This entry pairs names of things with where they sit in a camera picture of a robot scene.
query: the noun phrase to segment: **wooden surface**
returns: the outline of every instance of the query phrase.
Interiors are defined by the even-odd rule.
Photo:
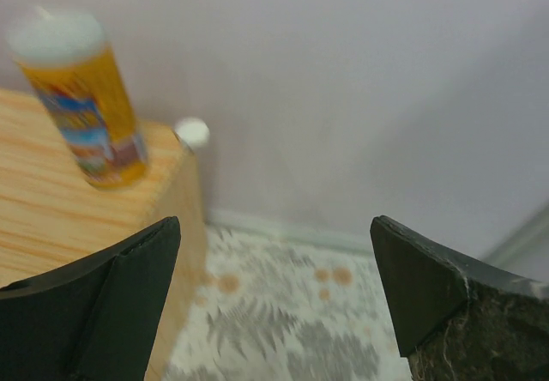
[[[150,169],[123,190],[87,184],[33,97],[0,90],[0,287],[116,244],[177,215],[182,241],[147,381],[183,327],[206,257],[196,157],[163,124],[142,122]]]
[[[196,168],[194,155],[182,162],[148,220],[150,224],[168,215],[176,215],[181,222],[181,246],[154,341],[146,381],[161,380],[166,357],[170,355],[179,331],[184,327],[196,288],[205,271],[208,245],[206,231],[202,226],[202,199]]]

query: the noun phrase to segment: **orange stain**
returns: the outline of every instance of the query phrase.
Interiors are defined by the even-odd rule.
[[[235,274],[224,274],[217,281],[217,288],[222,293],[234,293],[240,287],[240,280]]]
[[[326,282],[329,280],[329,271],[324,268],[319,268],[315,271],[315,278],[318,282]]]
[[[204,287],[211,287],[215,284],[216,281],[217,278],[215,278],[214,275],[210,274],[207,271],[205,271],[200,277],[200,285],[203,285]]]
[[[196,297],[195,304],[197,304],[198,306],[205,306],[207,303],[208,299],[206,297]]]
[[[321,289],[318,292],[318,298],[320,298],[322,301],[328,301],[329,300],[329,290],[326,288]]]
[[[334,277],[334,281],[340,285],[346,286],[353,282],[353,274],[351,274],[349,268],[338,267],[334,269],[332,276]]]

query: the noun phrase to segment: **container label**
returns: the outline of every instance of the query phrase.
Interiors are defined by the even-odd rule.
[[[21,67],[90,184],[129,184],[144,173],[145,145],[110,48],[68,67]]]

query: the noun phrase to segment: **white cap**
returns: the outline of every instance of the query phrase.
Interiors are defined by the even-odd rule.
[[[88,12],[41,7],[11,25],[6,40],[16,61],[44,67],[86,61],[107,45],[105,30]]]
[[[195,150],[208,144],[209,128],[199,118],[185,118],[173,127],[179,140],[189,149]]]

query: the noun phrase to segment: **white ball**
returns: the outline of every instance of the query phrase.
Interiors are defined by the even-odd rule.
[[[209,128],[204,121],[199,118],[181,119],[175,124],[173,130],[179,140],[191,150],[201,148],[208,144]]]

